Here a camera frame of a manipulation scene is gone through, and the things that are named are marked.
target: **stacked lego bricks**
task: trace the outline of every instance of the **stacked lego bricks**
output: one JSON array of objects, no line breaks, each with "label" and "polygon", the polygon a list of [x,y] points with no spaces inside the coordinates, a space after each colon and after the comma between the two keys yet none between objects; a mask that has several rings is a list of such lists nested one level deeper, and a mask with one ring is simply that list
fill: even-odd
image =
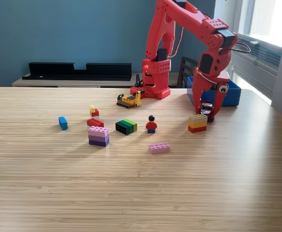
[{"label": "stacked lego bricks", "polygon": [[208,117],[204,114],[193,115],[188,119],[188,130],[192,133],[206,131]]},{"label": "stacked lego bricks", "polygon": [[109,129],[92,126],[88,130],[88,143],[96,146],[107,146],[109,144]]},{"label": "stacked lego bricks", "polygon": [[125,135],[129,135],[137,131],[137,124],[129,119],[124,119],[115,124],[115,129]]},{"label": "stacked lego bricks", "polygon": [[95,118],[99,119],[99,111],[98,111],[98,109],[95,109],[95,107],[93,105],[89,106],[89,111],[90,111],[92,118],[95,117]]}]

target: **lego minifigure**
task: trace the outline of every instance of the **lego minifigure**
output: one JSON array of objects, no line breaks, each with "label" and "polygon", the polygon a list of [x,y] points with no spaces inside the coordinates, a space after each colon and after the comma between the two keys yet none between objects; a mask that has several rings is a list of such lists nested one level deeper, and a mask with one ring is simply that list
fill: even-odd
[{"label": "lego minifigure", "polygon": [[148,133],[155,133],[157,125],[154,121],[155,121],[155,117],[153,115],[150,115],[149,122],[145,126],[145,129],[147,129]]}]

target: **green lego brick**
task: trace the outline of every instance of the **green lego brick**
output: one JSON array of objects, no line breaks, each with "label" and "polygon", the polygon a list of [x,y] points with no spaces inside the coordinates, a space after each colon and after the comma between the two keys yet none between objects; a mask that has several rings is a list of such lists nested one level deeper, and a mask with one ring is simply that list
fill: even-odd
[{"label": "green lego brick", "polygon": [[133,125],[132,125],[131,123],[126,122],[126,121],[124,121],[124,120],[122,120],[121,123],[123,123],[123,124],[129,126],[129,132],[130,132],[130,133],[133,133],[133,132],[134,132],[134,128],[133,128]]},{"label": "green lego brick", "polygon": [[115,129],[118,131],[118,132],[121,132],[125,135],[129,135],[131,132],[130,132],[130,126],[122,123],[121,121],[117,122],[115,124]]},{"label": "green lego brick", "polygon": [[129,119],[124,119],[124,121],[126,121],[126,122],[128,122],[128,123],[130,123],[130,124],[133,125],[133,132],[136,132],[136,131],[137,131],[137,126],[138,126],[137,123],[135,123],[135,122],[133,122],[133,121],[131,121],[131,120],[129,120]]}]

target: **red robotic arm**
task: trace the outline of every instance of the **red robotic arm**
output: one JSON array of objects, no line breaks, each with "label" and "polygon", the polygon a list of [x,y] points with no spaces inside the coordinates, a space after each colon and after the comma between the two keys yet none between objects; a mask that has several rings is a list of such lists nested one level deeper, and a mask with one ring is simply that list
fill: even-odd
[{"label": "red robotic arm", "polygon": [[[214,114],[217,114],[228,91],[229,75],[223,70],[230,63],[231,48],[237,43],[238,37],[228,30],[227,24],[204,15],[186,0],[156,0],[146,49],[147,59],[142,63],[145,96],[162,99],[170,94],[168,78],[175,22],[208,46],[194,74],[194,105],[199,114],[202,91],[214,88]],[[157,49],[161,39],[163,46]]]}]

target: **pink lego brick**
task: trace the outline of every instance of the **pink lego brick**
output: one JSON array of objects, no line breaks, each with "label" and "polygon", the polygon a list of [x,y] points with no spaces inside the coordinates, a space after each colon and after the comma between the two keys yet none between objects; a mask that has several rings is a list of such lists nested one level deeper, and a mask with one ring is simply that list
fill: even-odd
[{"label": "pink lego brick", "polygon": [[88,135],[98,136],[98,137],[107,137],[109,134],[109,129],[106,127],[94,127],[92,126],[88,129]]},{"label": "pink lego brick", "polygon": [[152,155],[170,152],[168,143],[150,144],[150,153]]}]

